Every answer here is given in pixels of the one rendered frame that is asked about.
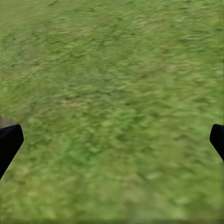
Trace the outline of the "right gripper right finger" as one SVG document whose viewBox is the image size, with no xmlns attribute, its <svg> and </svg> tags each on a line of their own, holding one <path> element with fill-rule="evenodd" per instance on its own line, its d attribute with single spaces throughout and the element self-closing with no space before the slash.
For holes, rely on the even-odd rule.
<svg viewBox="0 0 224 224">
<path fill-rule="evenodd" d="M 224 126 L 214 124 L 210 133 L 210 141 L 224 160 Z"/>
</svg>

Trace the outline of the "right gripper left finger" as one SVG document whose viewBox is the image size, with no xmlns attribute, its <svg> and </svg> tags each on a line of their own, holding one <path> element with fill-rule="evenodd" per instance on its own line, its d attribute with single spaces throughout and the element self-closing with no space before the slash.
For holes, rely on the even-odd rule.
<svg viewBox="0 0 224 224">
<path fill-rule="evenodd" d="M 24 142 L 19 124 L 0 129 L 0 179 Z"/>
</svg>

